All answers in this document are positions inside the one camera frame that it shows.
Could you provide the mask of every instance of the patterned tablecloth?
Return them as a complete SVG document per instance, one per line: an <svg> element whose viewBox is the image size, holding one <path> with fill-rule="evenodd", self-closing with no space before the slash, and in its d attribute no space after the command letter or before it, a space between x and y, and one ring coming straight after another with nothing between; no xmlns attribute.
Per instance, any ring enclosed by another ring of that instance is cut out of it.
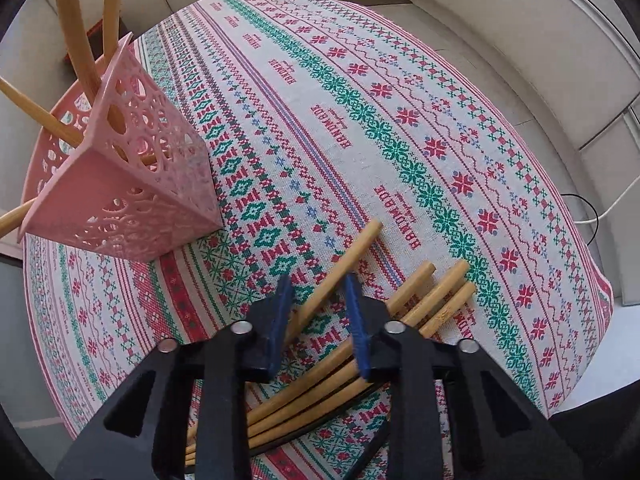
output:
<svg viewBox="0 0 640 480"><path fill-rule="evenodd" d="M27 237L31 331L72 435L162 338L211 336L283 272L303 302L372 218L366 294L466 258L478 293L439 337L476 338L545 415L562 403L609 323L609 283L539 162L448 62L333 0L201 0L134 48L208 143L225 228L148 265ZM344 305L327 304L249 405L347 336ZM388 407L372 394L257 458L256 478L340 478Z"/></svg>

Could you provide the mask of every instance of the silver screw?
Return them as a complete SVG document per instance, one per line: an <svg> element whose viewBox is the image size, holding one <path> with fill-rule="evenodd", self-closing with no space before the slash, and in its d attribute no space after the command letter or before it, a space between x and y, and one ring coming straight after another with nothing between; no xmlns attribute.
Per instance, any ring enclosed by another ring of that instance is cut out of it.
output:
<svg viewBox="0 0 640 480"><path fill-rule="evenodd" d="M459 341L458 347L460 351L465 354L475 354L480 349L480 345L473 339L463 339Z"/></svg>
<svg viewBox="0 0 640 480"><path fill-rule="evenodd" d="M178 348L178 342L171 337L162 339L162 341L158 343L158 350L163 354L173 352L176 348Z"/></svg>
<svg viewBox="0 0 640 480"><path fill-rule="evenodd" d="M406 330L406 325L402 321L387 321L385 330L390 334L401 334Z"/></svg>
<svg viewBox="0 0 640 480"><path fill-rule="evenodd" d="M254 329L254 326L248 321L236 321L231 325L231 332L234 334L246 334L251 332Z"/></svg>

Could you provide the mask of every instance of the pink utensil holder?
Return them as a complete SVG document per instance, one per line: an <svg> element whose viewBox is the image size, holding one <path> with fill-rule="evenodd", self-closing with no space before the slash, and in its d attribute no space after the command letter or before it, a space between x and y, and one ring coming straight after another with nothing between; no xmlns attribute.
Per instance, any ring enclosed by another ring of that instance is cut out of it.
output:
<svg viewBox="0 0 640 480"><path fill-rule="evenodd" d="M80 146L40 130L22 194L37 199L20 236L148 262L222 227L207 146L129 40L120 40L93 107L76 81L52 111L84 133ZM150 155L156 162L145 166Z"/></svg>

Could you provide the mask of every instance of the white cable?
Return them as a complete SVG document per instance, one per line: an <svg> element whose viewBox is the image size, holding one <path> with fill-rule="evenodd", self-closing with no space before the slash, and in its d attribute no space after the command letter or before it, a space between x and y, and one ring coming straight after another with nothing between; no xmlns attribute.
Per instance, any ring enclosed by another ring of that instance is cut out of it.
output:
<svg viewBox="0 0 640 480"><path fill-rule="evenodd" d="M598 220L602 220L606 215L608 215L611 210L613 208L615 208L615 206L618 204L618 202L620 202L622 200L622 197L625 196L628 191L636 184L636 182L638 182L640 180L640 175L636 176L636 179L629 184L629 186L622 192L622 195L620 195L616 201L611 204L609 206L609 209L607 209L604 213L602 213L600 216L598 216L597 218L592 218L591 220L580 220L579 222L574 222L574 224L576 225L584 225L584 224L595 224Z"/></svg>

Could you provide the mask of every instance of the wooden stick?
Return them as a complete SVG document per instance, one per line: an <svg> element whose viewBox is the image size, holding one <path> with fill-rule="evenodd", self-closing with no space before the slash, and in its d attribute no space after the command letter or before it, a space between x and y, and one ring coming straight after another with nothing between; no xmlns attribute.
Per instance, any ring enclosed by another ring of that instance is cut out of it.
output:
<svg viewBox="0 0 640 480"><path fill-rule="evenodd" d="M416 326L431 309L452 289L461 276L464 276L469 269L469 264L465 260L460 260L447 271L441 282L427 294L422 300L414 306L411 311L402 318L402 322L408 326ZM298 413L302 412L309 406L315 404L319 400L325 398L332 391L343 386L348 381L358 375L358 366L356 361L350 361L338 370L335 374L329 376L322 383L311 388L308 392L299 396L290 404L279 409L277 412L271 413L263 420L249 426L249 437L267 431L274 426L283 423Z"/></svg>
<svg viewBox="0 0 640 480"><path fill-rule="evenodd" d="M300 307L297 315L293 315L289 321L287 334L285 336L285 345L295 339L304 327L308 324L313 314L320 307L322 302L331 294L338 282L349 272L362 255L369 249L369 246L378 237L382 229L382 222L379 220L371 220L358 234L351 246L340 257L337 263L325 276L322 283L318 285L311 296L309 296L305 304ZM193 439L198 431L198 423L194 424L187 430L187 441Z"/></svg>
<svg viewBox="0 0 640 480"><path fill-rule="evenodd" d="M24 217L27 215L27 211L35 201L36 199L32 198L28 202L0 216L0 238L7 236L11 231L20 227Z"/></svg>
<svg viewBox="0 0 640 480"><path fill-rule="evenodd" d="M422 285L428 277L435 271L435 267L431 262L424 262L415 272L406 280L396 292L386 302L389 314L394 316L398 310L412 297L416 288ZM332 350L332 352L316 363L310 370L289 384L286 388L279 391L276 395L259 404L247 414L247 424L249 426L263 420L266 416L271 415L280 407L288 404L293 399L306 392L308 389L319 383L327 377L338 366L345 362L353 354L353 342L351 338L347 339Z"/></svg>
<svg viewBox="0 0 640 480"><path fill-rule="evenodd" d="M0 77L0 91L31 119L49 130L59 139L64 140L67 144L76 147L82 142L82 133L78 129L58 120L50 112L47 112L39 104L33 102L2 77Z"/></svg>
<svg viewBox="0 0 640 480"><path fill-rule="evenodd" d="M56 0L56 5L71 64L87 100L93 105L101 81L95 67L91 46L89 46L89 39L84 31L80 0Z"/></svg>
<svg viewBox="0 0 640 480"><path fill-rule="evenodd" d="M457 293L449 301L447 301L445 306L442 307L444 309L443 315L434 317L433 323L428 322L424 327L422 327L422 329L420 329L420 333L424 337L433 336L433 334L438 331L443 323L453 314L455 314L456 311L469 300L469 298L475 293L475 291L476 286L473 283L465 283L465 285L463 285L462 288L460 288L460 290L457 291ZM357 380L353 381L353 383L341 389L336 394L333 394L323 402L320 402L319 404L316 404L315 406L306 410L306 412L300 413L294 418L287 420L283 424L280 424L279 426L276 426L269 431L265 431L264 433L250 438L249 448L262 446L263 444L276 440L277 438L285 436L286 434L299 430L300 428L313 423L315 420L318 420L318 418L321 418L327 413L333 411L335 408L338 408L338 406L344 404L345 402L348 402L348 400L353 399L353 397L362 393L369 386L370 383L367 383L367 381L363 380L362 378L358 378Z"/></svg>
<svg viewBox="0 0 640 480"><path fill-rule="evenodd" d="M118 48L121 6L122 0L104 0L104 10L102 11L102 50L106 64L109 64Z"/></svg>

